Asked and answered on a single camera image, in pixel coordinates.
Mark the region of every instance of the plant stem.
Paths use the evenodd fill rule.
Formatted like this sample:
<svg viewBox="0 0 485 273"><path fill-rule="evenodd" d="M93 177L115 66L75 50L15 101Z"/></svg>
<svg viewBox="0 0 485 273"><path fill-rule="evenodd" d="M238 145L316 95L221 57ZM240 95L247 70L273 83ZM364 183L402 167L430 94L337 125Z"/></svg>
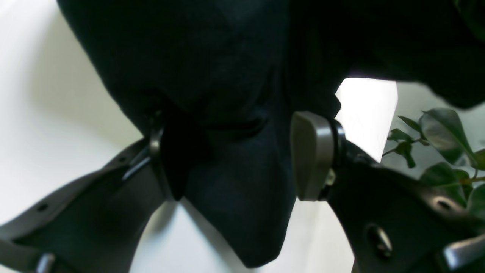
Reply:
<svg viewBox="0 0 485 273"><path fill-rule="evenodd" d="M414 143L416 143L416 142L420 142L421 140L423 140L423 139L422 139L422 138L415 139L415 140L413 140L413 142L411 142L410 144L414 144ZM382 154L382 157L384 157L384 156L386 156L386 155L388 155L388 154L390 154L390 153L395 152L395 151L396 151L396 149L397 149L397 148L394 148L394 149L391 149L391 150L389 150L389 151L387 151L387 152L383 153L383 154Z"/></svg>
<svg viewBox="0 0 485 273"><path fill-rule="evenodd" d="M483 176L483 177L474 177L474 178L471 178L469 181L470 181L470 183L479 182L479 181L485 181L485 176Z"/></svg>

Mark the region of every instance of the white background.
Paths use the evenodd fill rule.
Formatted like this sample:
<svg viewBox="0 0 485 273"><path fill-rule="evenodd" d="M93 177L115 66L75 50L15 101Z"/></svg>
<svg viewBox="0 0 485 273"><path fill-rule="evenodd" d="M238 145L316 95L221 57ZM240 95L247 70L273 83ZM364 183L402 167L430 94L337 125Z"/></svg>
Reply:
<svg viewBox="0 0 485 273"><path fill-rule="evenodd" d="M338 96L347 137L380 159L394 82L348 79ZM0 0L0 224L141 135L108 96L54 0ZM296 202L280 257L244 268L182 201L152 217L132 273L349 273L353 255L326 203ZM0 266L0 273L11 273Z"/></svg>

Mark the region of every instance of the green leaf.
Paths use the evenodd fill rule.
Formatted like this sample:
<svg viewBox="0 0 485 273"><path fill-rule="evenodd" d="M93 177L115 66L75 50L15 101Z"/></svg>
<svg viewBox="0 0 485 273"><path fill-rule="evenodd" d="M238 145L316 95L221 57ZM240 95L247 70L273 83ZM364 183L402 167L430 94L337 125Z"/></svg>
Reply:
<svg viewBox="0 0 485 273"><path fill-rule="evenodd" d="M476 152L475 158L478 162L478 164L475 166L475 169L485 171L485 149Z"/></svg>
<svg viewBox="0 0 485 273"><path fill-rule="evenodd" d="M455 175L455 172L445 162L438 163L427 169L420 181L428 186L440 189L444 194L463 207L467 206L465 193Z"/></svg>
<svg viewBox="0 0 485 273"><path fill-rule="evenodd" d="M394 140L394 141L404 140L408 142L413 142L413 138L410 135L406 134L405 132L399 129L392 129L388 137L388 140Z"/></svg>
<svg viewBox="0 0 485 273"><path fill-rule="evenodd" d="M426 137L423 135L423 132L421 130L421 126L417 122L415 122L414 120L412 120L410 118L406 118L406 117L403 117L403 116L398 116L398 118L400 118L402 121L404 121L404 123L406 123L407 126L413 128L414 131L418 132L421 135L422 139L426 140Z"/></svg>
<svg viewBox="0 0 485 273"><path fill-rule="evenodd" d="M471 192L467 209L470 214L485 221L485 184Z"/></svg>
<svg viewBox="0 0 485 273"><path fill-rule="evenodd" d="M396 154L402 155L404 159L406 159L407 167L412 169L416 167L416 163L414 162L413 157L411 156L411 151L413 150L413 145L409 142L401 142L396 147L394 151Z"/></svg>
<svg viewBox="0 0 485 273"><path fill-rule="evenodd" d="M470 182L470 175L468 172L463 170L453 170L455 173L456 178L461 184L461 188L463 189L463 193L465 194L465 200L468 200L470 197L471 192L473 191L473 184Z"/></svg>
<svg viewBox="0 0 485 273"><path fill-rule="evenodd" d="M463 189L463 193L465 194L465 200L470 199L470 195L473 192L473 185L472 184L466 184L466 185L461 185L461 188Z"/></svg>
<svg viewBox="0 0 485 273"><path fill-rule="evenodd" d="M458 114L450 109L433 109L420 118L423 134L433 147L456 166L476 167L478 162L471 151Z"/></svg>
<svg viewBox="0 0 485 273"><path fill-rule="evenodd" d="M470 179L470 175L466 171L463 171L463 170L453 170L453 172L455 173L455 176L456 176L456 178L458 178L458 180L460 181L460 183L462 183L466 179Z"/></svg>

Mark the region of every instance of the dark cloth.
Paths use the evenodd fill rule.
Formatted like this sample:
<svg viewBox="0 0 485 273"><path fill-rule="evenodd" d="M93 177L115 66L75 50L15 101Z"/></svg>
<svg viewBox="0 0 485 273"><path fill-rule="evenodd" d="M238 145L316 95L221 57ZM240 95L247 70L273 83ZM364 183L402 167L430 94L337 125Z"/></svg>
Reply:
<svg viewBox="0 0 485 273"><path fill-rule="evenodd" d="M168 179L186 185L247 267L283 244L295 200L293 111L334 117L350 76L419 81L463 108L485 99L484 45L451 1L58 3L144 135L164 111Z"/></svg>

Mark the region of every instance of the white wall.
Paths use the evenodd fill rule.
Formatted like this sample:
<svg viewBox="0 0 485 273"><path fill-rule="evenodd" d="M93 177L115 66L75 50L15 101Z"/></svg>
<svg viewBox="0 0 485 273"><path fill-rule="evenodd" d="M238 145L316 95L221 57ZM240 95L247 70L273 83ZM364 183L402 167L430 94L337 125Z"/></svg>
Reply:
<svg viewBox="0 0 485 273"><path fill-rule="evenodd" d="M108 96L55 1L6 1L0 0L0 224L141 137ZM338 96L348 138L379 159L395 83L350 79ZM326 203L296 202L280 257L248 270L182 201L154 214L131 272L349 273L352 262ZM10 272L0 266L0 273Z"/></svg>
<svg viewBox="0 0 485 273"><path fill-rule="evenodd" d="M485 104L470 110L460 110L446 104L441 98L437 97L431 90L420 84L399 83L398 85L399 102L396 114L393 118L391 128L400 128L413 137L419 134L407 127L397 116L405 116L416 121L422 115L422 111L433 108L450 108L457 111L463 123L465 133L473 151L478 151L485 147ZM395 142L387 143L386 151L394 148ZM406 161L397 154L389 154L382 159L382 163L395 170L399 170L414 178L419 178L428 167L444 161L443 157L431 146L423 147L421 144L414 144L411 153L416 161L416 167L408 169ZM457 168L473 174L472 168Z"/></svg>

